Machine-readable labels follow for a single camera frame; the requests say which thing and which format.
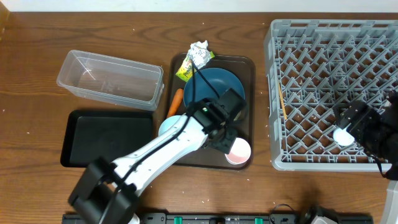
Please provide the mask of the light blue rice bowl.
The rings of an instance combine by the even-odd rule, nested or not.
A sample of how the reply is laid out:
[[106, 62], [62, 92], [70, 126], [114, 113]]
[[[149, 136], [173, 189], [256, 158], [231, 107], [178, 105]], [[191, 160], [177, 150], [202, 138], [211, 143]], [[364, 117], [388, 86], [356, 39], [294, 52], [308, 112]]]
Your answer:
[[161, 136], [163, 133], [169, 130], [179, 119], [180, 115], [174, 115], [165, 119], [160, 125], [160, 128], [158, 130], [158, 135]]

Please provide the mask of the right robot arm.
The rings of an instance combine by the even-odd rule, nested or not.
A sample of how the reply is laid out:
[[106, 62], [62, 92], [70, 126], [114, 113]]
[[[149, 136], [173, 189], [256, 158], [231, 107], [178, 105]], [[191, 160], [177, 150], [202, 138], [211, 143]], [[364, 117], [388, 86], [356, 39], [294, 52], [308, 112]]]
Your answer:
[[397, 223], [397, 91], [392, 90], [390, 105], [383, 114], [363, 101], [335, 105], [333, 112], [341, 133], [351, 136], [376, 161], [381, 176], [390, 180], [381, 223]]

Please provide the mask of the black tray bin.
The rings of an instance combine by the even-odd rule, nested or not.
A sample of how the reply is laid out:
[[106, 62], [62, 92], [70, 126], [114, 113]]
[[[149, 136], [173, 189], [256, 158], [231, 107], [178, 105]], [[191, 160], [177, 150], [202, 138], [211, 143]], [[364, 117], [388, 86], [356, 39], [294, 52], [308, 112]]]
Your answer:
[[60, 163], [86, 167], [126, 156], [152, 140], [152, 115], [140, 111], [75, 110], [69, 114]]

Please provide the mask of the wooden chopstick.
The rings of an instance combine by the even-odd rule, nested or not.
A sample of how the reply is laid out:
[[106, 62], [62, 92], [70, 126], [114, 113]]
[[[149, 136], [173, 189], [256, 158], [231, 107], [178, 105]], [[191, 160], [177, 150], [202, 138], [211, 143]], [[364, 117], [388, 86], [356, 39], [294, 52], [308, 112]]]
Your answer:
[[285, 104], [284, 104], [284, 99], [283, 99], [282, 89], [281, 89], [280, 83], [278, 83], [278, 89], [279, 89], [279, 99], [280, 99], [280, 105], [281, 105], [282, 112], [283, 112], [283, 117], [284, 117], [284, 120], [287, 120], [287, 113], [286, 113], [286, 110], [285, 110]]

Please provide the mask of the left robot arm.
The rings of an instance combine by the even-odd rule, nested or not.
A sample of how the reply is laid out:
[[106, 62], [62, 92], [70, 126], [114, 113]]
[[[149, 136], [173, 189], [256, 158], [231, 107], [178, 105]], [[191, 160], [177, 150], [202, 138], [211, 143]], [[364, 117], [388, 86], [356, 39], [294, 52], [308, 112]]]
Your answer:
[[207, 141], [228, 153], [237, 136], [231, 123], [245, 107], [245, 100], [232, 88], [218, 99], [191, 102], [176, 123], [136, 152], [113, 162], [102, 158], [91, 162], [68, 203], [86, 223], [139, 223], [136, 210], [145, 188]]

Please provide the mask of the pink cup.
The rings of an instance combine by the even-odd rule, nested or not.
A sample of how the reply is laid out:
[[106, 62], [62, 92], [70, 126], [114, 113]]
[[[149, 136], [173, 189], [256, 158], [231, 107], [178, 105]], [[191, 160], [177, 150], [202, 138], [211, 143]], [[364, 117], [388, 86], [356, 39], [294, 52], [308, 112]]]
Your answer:
[[232, 165], [244, 164], [251, 156], [251, 147], [243, 138], [236, 138], [229, 154], [225, 154], [226, 160]]

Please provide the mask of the clear plastic bin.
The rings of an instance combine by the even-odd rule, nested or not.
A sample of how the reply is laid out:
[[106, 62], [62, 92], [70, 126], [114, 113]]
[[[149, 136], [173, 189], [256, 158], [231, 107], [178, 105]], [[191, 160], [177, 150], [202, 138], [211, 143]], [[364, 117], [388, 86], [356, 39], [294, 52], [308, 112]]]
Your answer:
[[155, 111], [164, 89], [163, 73], [160, 66], [71, 50], [57, 85], [81, 98]]

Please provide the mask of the orange carrot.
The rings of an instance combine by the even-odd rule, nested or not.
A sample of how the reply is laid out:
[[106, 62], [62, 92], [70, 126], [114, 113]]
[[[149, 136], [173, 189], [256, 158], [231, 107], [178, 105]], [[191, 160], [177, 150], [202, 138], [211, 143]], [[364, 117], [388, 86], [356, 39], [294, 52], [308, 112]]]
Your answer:
[[167, 113], [167, 118], [174, 116], [183, 101], [183, 89], [179, 88], [173, 97], [172, 103], [170, 105], [169, 111]]

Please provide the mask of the yellow green snack packet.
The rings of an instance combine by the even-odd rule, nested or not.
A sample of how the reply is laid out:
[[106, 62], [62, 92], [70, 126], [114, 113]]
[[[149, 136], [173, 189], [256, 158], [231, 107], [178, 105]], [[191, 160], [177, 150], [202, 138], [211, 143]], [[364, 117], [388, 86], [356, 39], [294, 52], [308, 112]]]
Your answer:
[[182, 65], [176, 72], [176, 76], [188, 82], [195, 71], [204, 67], [214, 57], [213, 52], [205, 54], [190, 53], [184, 58]]

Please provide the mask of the light blue cup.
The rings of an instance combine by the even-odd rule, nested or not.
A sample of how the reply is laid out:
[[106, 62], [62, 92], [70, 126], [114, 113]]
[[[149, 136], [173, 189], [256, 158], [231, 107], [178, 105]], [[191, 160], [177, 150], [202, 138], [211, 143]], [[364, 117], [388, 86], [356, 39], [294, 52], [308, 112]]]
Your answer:
[[346, 131], [346, 128], [336, 128], [333, 132], [333, 140], [340, 146], [349, 146], [354, 143], [355, 138]]

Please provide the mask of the crumpled foil wrapper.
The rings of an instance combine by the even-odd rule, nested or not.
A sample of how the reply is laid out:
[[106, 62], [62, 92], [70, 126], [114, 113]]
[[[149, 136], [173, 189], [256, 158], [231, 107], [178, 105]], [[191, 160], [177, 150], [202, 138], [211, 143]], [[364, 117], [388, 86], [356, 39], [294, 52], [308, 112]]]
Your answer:
[[201, 69], [204, 67], [213, 58], [213, 53], [208, 50], [208, 41], [198, 41], [190, 44], [188, 57], [197, 68]]

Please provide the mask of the grey plastic dishwasher rack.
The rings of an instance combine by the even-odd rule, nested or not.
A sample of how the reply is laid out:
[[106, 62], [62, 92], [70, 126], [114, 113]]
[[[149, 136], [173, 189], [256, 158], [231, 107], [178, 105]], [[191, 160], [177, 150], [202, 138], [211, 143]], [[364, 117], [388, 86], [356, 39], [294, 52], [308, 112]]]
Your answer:
[[333, 140], [333, 107], [360, 100], [384, 111], [389, 92], [397, 89], [397, 22], [276, 19], [264, 53], [273, 167], [377, 172], [359, 144], [340, 146]]

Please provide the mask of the brown serving tray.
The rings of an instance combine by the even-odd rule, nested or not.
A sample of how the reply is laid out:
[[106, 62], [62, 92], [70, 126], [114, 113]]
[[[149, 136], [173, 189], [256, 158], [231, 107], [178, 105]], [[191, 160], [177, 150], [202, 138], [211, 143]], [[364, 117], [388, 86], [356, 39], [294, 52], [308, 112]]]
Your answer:
[[170, 66], [167, 106], [178, 89], [183, 89], [183, 101], [178, 115], [191, 113], [208, 133], [201, 148], [183, 156], [178, 166], [207, 169], [243, 170], [254, 155], [249, 150], [248, 158], [240, 164], [228, 162], [233, 143], [240, 139], [250, 146], [254, 144], [254, 81], [255, 65], [247, 57], [216, 56], [195, 72], [194, 79], [187, 82], [176, 76], [186, 55], [174, 57]]

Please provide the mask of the dark blue bowl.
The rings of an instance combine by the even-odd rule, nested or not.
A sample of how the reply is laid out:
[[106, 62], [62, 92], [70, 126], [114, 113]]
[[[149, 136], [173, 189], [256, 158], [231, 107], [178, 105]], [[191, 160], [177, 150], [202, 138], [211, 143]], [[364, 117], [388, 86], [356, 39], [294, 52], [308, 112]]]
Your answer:
[[[232, 88], [243, 99], [245, 99], [244, 87], [238, 77], [232, 72], [222, 68], [205, 68], [200, 70], [208, 83], [221, 96], [224, 92]], [[207, 84], [198, 72], [195, 73], [195, 101], [204, 98], [218, 98], [214, 90]], [[183, 103], [188, 106], [193, 100], [193, 81], [192, 78], [186, 83], [183, 90]]]

